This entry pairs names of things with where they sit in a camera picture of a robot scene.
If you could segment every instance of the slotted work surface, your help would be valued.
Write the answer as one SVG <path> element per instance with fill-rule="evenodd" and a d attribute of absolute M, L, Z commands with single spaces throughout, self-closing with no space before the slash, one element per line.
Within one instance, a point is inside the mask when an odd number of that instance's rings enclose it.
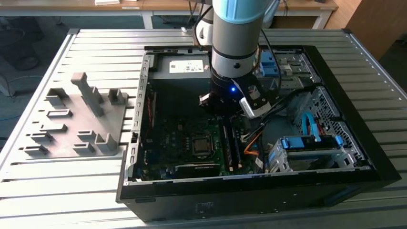
<path fill-rule="evenodd" d="M 403 217 L 407 214 L 405 94 L 350 34 L 322 30 L 268 30 L 265 34 L 273 45 L 300 44 L 317 47 L 403 179 L 381 190 L 362 193 L 330 208 L 229 218 L 162 221 L 156 224 L 176 223 L 178 227 L 202 227 L 244 222 L 268 228 L 302 228 L 301 225 L 309 225 L 313 229 L 407 226 L 407 218 Z M 265 45 L 261 37 L 258 40 L 260 44 Z M 114 202 L 122 145 L 130 140 L 136 86 L 145 45 L 192 45 L 192 38 L 178 30 L 80 30 L 78 34 L 66 36 L 0 154 L 1 228 L 33 225 L 72 228 L 74 225 L 114 229 L 145 226 L 125 205 Z M 61 85 L 66 94 L 78 94 L 76 86 L 64 84 L 76 72 L 86 73 L 88 85 L 96 87 L 100 94 L 108 94 L 109 89 L 120 89 L 121 93 L 128 95 L 121 133 L 114 139 L 117 153 L 34 158 L 21 149 L 25 147 L 25 134 L 34 133 L 30 130 L 38 125 L 36 122 L 41 121 L 37 120 L 38 113 L 46 116 L 50 110 L 49 101 L 44 101 L 48 89 Z M 69 112 L 61 111 L 49 115 L 53 115 L 50 119 L 58 123 L 68 118 Z M 78 138 L 77 141 L 77 147 L 89 150 Z"/>

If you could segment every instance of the case label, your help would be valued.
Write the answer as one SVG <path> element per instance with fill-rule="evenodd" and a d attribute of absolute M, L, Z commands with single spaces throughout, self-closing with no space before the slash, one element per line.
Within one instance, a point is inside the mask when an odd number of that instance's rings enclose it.
<path fill-rule="evenodd" d="M 170 61 L 169 62 L 169 73 L 202 73 L 204 72 L 204 61 Z"/>

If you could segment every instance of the cable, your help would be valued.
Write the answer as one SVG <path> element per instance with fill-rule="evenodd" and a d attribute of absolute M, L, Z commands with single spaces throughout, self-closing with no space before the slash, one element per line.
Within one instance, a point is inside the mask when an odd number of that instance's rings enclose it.
<path fill-rule="evenodd" d="M 36 77 L 42 78 L 41 75 L 28 75 L 28 76 L 21 76 L 21 77 L 17 77 L 17 78 L 9 80 L 8 83 L 12 83 L 13 81 L 17 81 L 17 80 L 21 80 L 21 79 L 25 79 L 25 78 L 36 78 Z"/>
<path fill-rule="evenodd" d="M 252 146 L 252 144 L 254 143 L 256 139 L 260 137 L 260 134 L 262 133 L 262 131 L 256 135 L 256 137 L 253 138 L 253 140 L 250 141 L 250 143 L 246 145 L 245 149 L 244 149 L 244 154 L 252 154 L 252 155 L 258 155 L 257 152 L 252 152 L 248 151 L 249 147 Z"/>
<path fill-rule="evenodd" d="M 202 10 L 204 10 L 204 4 L 201 4 L 201 9 L 198 10 L 198 15 L 202 14 Z"/>
<path fill-rule="evenodd" d="M 21 115 L 17 115 L 17 116 L 14 116 L 14 117 L 9 117 L 9 118 L 2 118 L 2 119 L 0 119 L 0 122 L 1 121 L 6 121 L 6 120 L 10 120 L 10 119 L 14 119 L 14 118 L 17 118 L 17 117 L 20 117 Z"/>
<path fill-rule="evenodd" d="M 193 10 L 192 10 L 192 8 L 190 8 L 190 2 L 189 2 L 189 1 L 188 1 L 188 5 L 189 5 L 189 18 L 188 18 L 186 25 L 189 25 L 190 19 L 192 19 L 192 17 L 193 17 L 193 13 L 194 13 L 194 10 L 196 10 L 197 2 L 196 2 L 194 5 L 193 5 Z"/>
<path fill-rule="evenodd" d="M 277 89 L 276 89 L 276 97 L 277 97 L 278 93 L 280 93 L 280 90 L 281 90 L 281 81 L 282 81 L 281 69 L 280 69 L 280 66 L 278 66 L 277 58 L 274 57 L 274 53 L 273 53 L 273 50 L 272 50 L 272 47 L 270 47 L 270 44 L 269 44 L 269 40 L 265 36 L 265 32 L 264 32 L 262 29 L 261 29 L 261 34 L 262 34 L 262 37 L 264 37 L 264 40 L 265 40 L 268 50 L 269 50 L 269 52 L 272 54 L 272 57 L 273 57 L 273 60 L 274 60 L 274 66 L 277 67 L 277 73 L 278 73 L 278 84 L 277 84 Z"/>
<path fill-rule="evenodd" d="M 9 84 L 8 84 L 9 82 L 8 82 L 6 78 L 5 78 L 5 76 L 2 75 L 2 73 L 0 73 L 0 76 L 2 77 L 2 79 L 4 79 L 4 81 L 5 81 L 5 84 L 6 84 L 6 92 L 8 92 L 8 94 L 12 94 L 12 93 L 10 93 L 10 87 L 9 87 Z M 16 96 L 16 95 L 9 95 L 9 96 L 6 96 L 6 97 L 14 99 L 17 96 Z"/>
<path fill-rule="evenodd" d="M 288 4 L 286 4 L 286 0 L 282 0 L 284 2 L 284 13 L 282 16 L 288 16 Z"/>
<path fill-rule="evenodd" d="M 196 23 L 194 23 L 194 26 L 193 26 L 193 36 L 194 36 L 194 40 L 196 40 L 196 43 L 197 43 L 197 47 L 201 49 L 202 46 L 201 44 L 198 43 L 198 40 L 197 40 L 197 35 L 196 35 L 196 26 L 197 26 L 197 23 L 201 21 L 201 19 L 204 18 L 204 16 L 206 15 L 206 13 L 209 12 L 209 10 L 213 8 L 213 6 L 209 6 L 208 9 L 205 9 L 205 11 L 202 12 L 202 14 L 198 16 L 198 19 L 196 20 Z"/>
<path fill-rule="evenodd" d="M 270 119 L 270 116 L 273 114 L 276 114 L 277 112 L 280 112 L 282 109 L 284 109 L 284 105 L 280 105 L 277 106 L 278 104 L 281 103 L 285 103 L 286 101 L 289 101 L 293 96 L 296 96 L 297 94 L 302 93 L 302 92 L 309 92 L 312 91 L 320 84 L 318 83 L 314 83 L 313 85 L 310 86 L 306 86 L 304 88 L 300 88 L 300 89 L 296 89 L 293 91 L 289 92 L 289 94 L 286 96 L 284 96 L 282 98 L 280 98 L 274 103 L 273 105 L 270 106 L 270 109 L 269 111 L 264 114 L 264 116 L 261 117 L 260 119 L 260 123 L 257 125 L 257 128 L 250 132 L 248 133 L 242 138 L 241 140 L 242 141 L 246 141 L 252 135 L 254 135 L 258 131 L 262 131 L 269 119 Z"/>

